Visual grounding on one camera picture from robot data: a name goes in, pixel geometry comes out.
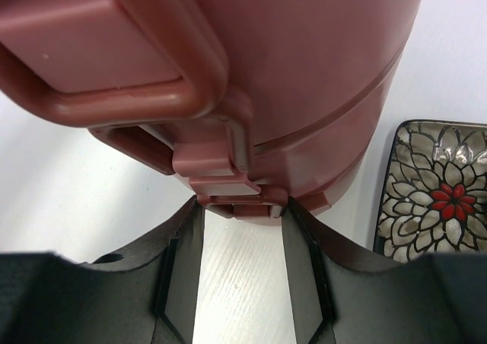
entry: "decorative plate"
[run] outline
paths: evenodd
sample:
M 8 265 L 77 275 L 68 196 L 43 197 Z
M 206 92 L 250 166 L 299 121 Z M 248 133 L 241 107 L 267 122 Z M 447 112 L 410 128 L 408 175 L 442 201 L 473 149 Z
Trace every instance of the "decorative plate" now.
M 487 126 L 406 121 L 396 131 L 374 250 L 400 262 L 487 250 Z

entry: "red petal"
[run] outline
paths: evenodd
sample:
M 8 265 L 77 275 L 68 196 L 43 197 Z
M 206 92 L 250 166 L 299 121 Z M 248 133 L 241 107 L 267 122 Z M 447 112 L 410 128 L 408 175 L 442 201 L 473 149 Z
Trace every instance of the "red petal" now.
M 450 203 L 441 210 L 441 218 L 445 221 L 450 220 L 455 215 L 455 205 Z
M 457 217 L 458 221 L 466 221 L 465 211 L 460 205 L 455 206 L 455 217 Z
M 451 197 L 442 190 L 434 190 L 431 192 L 431 197 L 437 201 L 449 201 L 451 199 Z
M 461 202 L 467 203 L 472 205 L 473 203 L 477 202 L 477 198 L 474 196 L 463 196 L 458 199 Z
M 449 185 L 448 185 L 448 184 L 446 184 L 446 183 L 442 183 L 442 184 L 440 184 L 440 188 L 441 188 L 441 189 L 442 189 L 442 190 L 443 190 L 443 191 L 444 191 L 446 194 L 449 194 L 450 196 L 451 196 L 451 193 L 453 193 L 453 192 L 452 192 L 452 190 L 451 190 L 451 186 L 449 186 Z
M 467 205 L 464 202 L 458 202 L 458 204 L 462 206 L 462 209 L 464 209 L 466 213 L 474 213 L 475 212 L 475 209 L 471 205 Z
M 463 184 L 457 184 L 454 188 L 454 197 L 459 198 L 461 196 L 465 196 L 465 187 Z
M 444 209 L 445 206 L 448 204 L 449 201 L 440 201 L 440 202 L 435 202 L 431 205 L 432 209 L 436 209 L 437 211 Z

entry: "floral patterned dish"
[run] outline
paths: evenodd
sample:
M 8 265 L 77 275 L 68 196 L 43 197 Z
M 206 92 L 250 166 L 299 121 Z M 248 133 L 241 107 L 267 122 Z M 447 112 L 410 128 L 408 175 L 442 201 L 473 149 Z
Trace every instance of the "floral patterned dish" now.
M 413 120 L 396 132 L 374 250 L 400 262 L 425 252 L 487 250 L 487 126 Z

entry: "flower design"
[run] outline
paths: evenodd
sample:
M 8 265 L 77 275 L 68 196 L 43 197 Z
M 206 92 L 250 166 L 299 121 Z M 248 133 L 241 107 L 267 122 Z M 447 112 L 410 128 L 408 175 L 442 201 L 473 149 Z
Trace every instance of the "flower design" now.
M 487 250 L 484 128 L 411 121 L 397 131 L 380 207 L 384 255 Z

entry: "white surface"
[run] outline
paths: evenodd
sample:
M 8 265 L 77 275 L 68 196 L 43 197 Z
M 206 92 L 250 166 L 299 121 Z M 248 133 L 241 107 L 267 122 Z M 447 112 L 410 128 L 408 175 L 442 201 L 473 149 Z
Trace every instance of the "white surface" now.
M 395 128 L 487 123 L 485 0 L 423 0 L 360 173 L 321 219 L 370 247 Z M 80 129 L 0 96 L 0 249 L 92 261 L 173 214 L 191 192 Z M 208 214 L 194 343 L 294 343 L 281 230 Z

